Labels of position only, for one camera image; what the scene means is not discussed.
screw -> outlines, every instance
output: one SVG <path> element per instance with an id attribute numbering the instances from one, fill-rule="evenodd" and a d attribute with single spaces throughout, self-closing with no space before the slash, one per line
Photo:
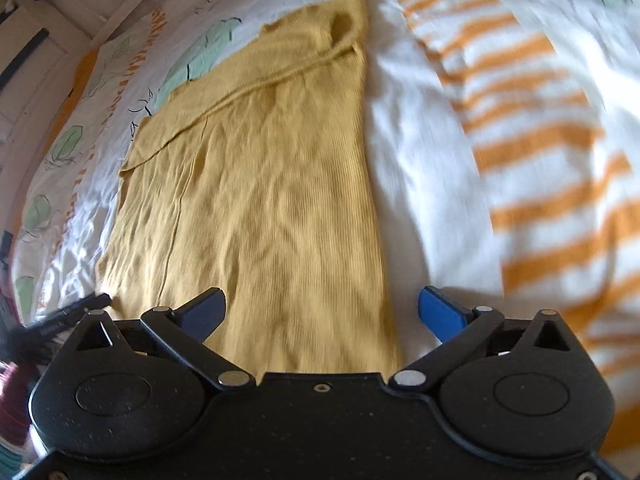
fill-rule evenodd
<path id="1" fill-rule="evenodd" d="M 418 370 L 402 370 L 394 375 L 400 386 L 421 386 L 427 382 L 427 376 Z"/>
<path id="2" fill-rule="evenodd" d="M 231 386 L 237 388 L 248 384 L 251 380 L 251 376 L 247 372 L 242 370 L 229 370 L 228 372 L 222 372 L 218 376 L 218 382 L 223 386 Z"/>

blue gripper pad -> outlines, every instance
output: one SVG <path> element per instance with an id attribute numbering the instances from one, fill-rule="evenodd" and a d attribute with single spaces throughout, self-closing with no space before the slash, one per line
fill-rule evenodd
<path id="1" fill-rule="evenodd" d="M 471 310 L 447 298 L 434 286 L 426 286 L 420 291 L 418 314 L 443 343 L 462 332 L 474 318 Z"/>

folded garment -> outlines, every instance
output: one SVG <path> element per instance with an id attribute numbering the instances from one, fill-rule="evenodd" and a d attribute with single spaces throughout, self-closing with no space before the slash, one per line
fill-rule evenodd
<path id="1" fill-rule="evenodd" d="M 98 264 L 123 317 L 210 286 L 206 344 L 259 376 L 385 375 L 402 359 L 362 138 L 365 0 L 267 25 L 138 131 Z"/>

bed sheet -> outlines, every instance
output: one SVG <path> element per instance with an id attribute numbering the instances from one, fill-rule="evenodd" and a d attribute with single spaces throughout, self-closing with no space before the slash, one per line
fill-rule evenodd
<path id="1" fill-rule="evenodd" d="M 168 0 L 100 50 L 95 78 L 28 193 L 13 268 L 25 319 L 95 289 L 95 264 L 117 208 L 118 169 L 140 120 L 155 113 L 168 72 L 183 53 L 211 33 L 214 52 L 200 62 L 212 66 L 251 41 L 262 24 L 317 1 L 321 0 Z M 542 284 L 516 286 L 505 295 L 504 279 L 504 263 L 512 256 L 588 232 L 608 236 L 603 228 L 614 206 L 638 197 L 640 182 L 634 172 L 607 177 L 607 163 L 619 152 L 636 173 L 640 164 L 634 142 L 640 132 L 640 110 L 634 102 L 640 84 L 640 14 L 634 1 L 640 0 L 610 5 L 596 0 L 500 0 L 522 27 L 551 41 L 554 69 L 571 76 L 571 83 L 559 88 L 584 92 L 588 106 L 580 101 L 583 108 L 569 110 L 567 117 L 586 114 L 606 134 L 585 152 L 551 142 L 554 148 L 522 174 L 500 171 L 490 178 L 479 171 L 474 153 L 483 133 L 475 139 L 465 133 L 469 118 L 460 115 L 442 72 L 427 59 L 428 33 L 423 37 L 417 28 L 407 28 L 413 18 L 402 0 L 367 1 L 367 163 L 408 361 L 437 343 L 416 313 L 417 293 L 428 283 L 446 288 L 463 303 L 491 304 L 511 317 L 530 317 L 545 307 L 567 311 L 577 301 L 599 298 L 617 309 L 590 321 L 584 333 L 596 342 L 623 336 L 630 343 L 623 349 L 594 346 L 592 355 L 600 366 L 613 367 L 607 379 L 619 404 L 633 407 L 640 401 L 640 280 L 634 280 L 640 266 L 640 238 L 634 229 L 640 220 L 625 223 L 632 227 L 623 245 L 587 251 L 590 257 L 568 265 L 569 272 L 545 274 Z M 238 21 L 230 26 L 233 20 Z M 421 23 L 430 26 L 427 20 Z M 461 22 L 434 23 L 434 30 L 451 36 L 455 23 Z M 471 42 L 480 50 L 463 52 L 455 66 L 471 65 L 495 38 L 487 41 Z M 487 138 L 496 135 L 488 132 Z M 601 200 L 562 217 L 558 225 L 536 225 L 515 237 L 497 234 L 492 226 L 492 207 L 510 198 L 540 198 L 564 186 L 603 179 L 607 185 L 599 194 Z M 617 296 L 607 296 L 603 280 L 624 286 L 606 289 L 618 291 Z M 620 359 L 636 364 L 616 368 Z M 637 455 L 619 454 L 616 460 L 628 474 L 637 473 Z"/>

bed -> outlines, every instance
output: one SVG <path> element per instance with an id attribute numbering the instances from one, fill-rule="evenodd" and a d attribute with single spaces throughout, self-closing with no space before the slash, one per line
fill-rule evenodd
<path id="1" fill-rule="evenodd" d="M 81 61 L 15 232 L 23 321 L 96 289 L 118 170 L 141 121 L 190 77 L 185 52 L 208 70 L 321 1 L 167 0 Z M 629 475 L 640 469 L 638 1 L 367 0 L 363 110 L 406 361 L 437 344 L 416 313 L 427 284 L 510 317 L 561 311 L 614 392 L 605 451 Z"/>

